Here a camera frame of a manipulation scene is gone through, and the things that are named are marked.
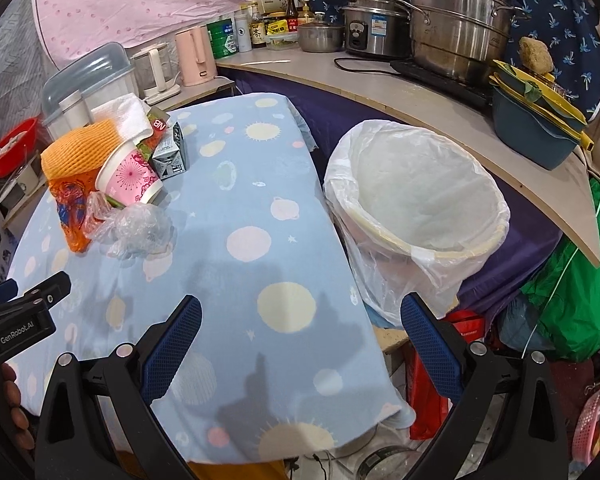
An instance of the rice cooker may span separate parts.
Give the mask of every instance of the rice cooker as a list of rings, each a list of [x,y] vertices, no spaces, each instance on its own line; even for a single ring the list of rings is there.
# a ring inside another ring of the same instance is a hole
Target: rice cooker
[[[350,54],[403,58],[411,54],[406,0],[349,0],[345,17],[345,49]]]

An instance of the red basket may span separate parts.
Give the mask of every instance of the red basket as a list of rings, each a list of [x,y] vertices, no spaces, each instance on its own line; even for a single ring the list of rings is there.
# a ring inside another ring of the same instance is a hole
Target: red basket
[[[469,310],[456,310],[445,317],[465,341],[470,343],[484,336],[484,318]],[[415,348],[402,347],[407,363],[408,401],[416,412],[416,421],[409,428],[412,440],[433,438],[444,423],[449,412],[449,402],[441,397],[431,382]]]
[[[0,148],[3,148],[11,137],[15,137],[20,132],[25,133],[16,145],[0,157],[0,178],[17,170],[33,154],[37,128],[37,118],[27,119],[0,139]]]

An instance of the human hand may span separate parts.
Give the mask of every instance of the human hand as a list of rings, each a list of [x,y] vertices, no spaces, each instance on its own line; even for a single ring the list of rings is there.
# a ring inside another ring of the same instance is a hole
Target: human hand
[[[7,363],[2,364],[2,378],[4,379],[4,397],[11,406],[11,420],[20,431],[16,434],[16,442],[22,449],[33,449],[35,442],[29,431],[29,419],[20,409],[20,389],[16,386],[16,372]]]

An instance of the pink plastic basket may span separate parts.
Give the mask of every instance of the pink plastic basket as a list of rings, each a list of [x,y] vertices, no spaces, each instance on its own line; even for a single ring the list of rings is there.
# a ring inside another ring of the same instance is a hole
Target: pink plastic basket
[[[576,462],[589,465],[593,460],[591,449],[593,437],[596,433],[596,425],[600,420],[600,389],[596,391],[584,405],[578,418],[571,453]]]

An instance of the red bag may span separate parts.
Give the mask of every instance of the red bag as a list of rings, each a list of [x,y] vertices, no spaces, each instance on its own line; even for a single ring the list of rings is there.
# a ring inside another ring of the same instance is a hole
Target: red bag
[[[484,337],[484,318],[469,310],[458,310],[444,318],[456,327],[465,341]],[[408,401],[416,412],[416,421],[409,428],[412,440],[433,438],[449,412],[449,401],[441,397],[429,379],[422,361],[412,345],[402,347],[407,370]]]

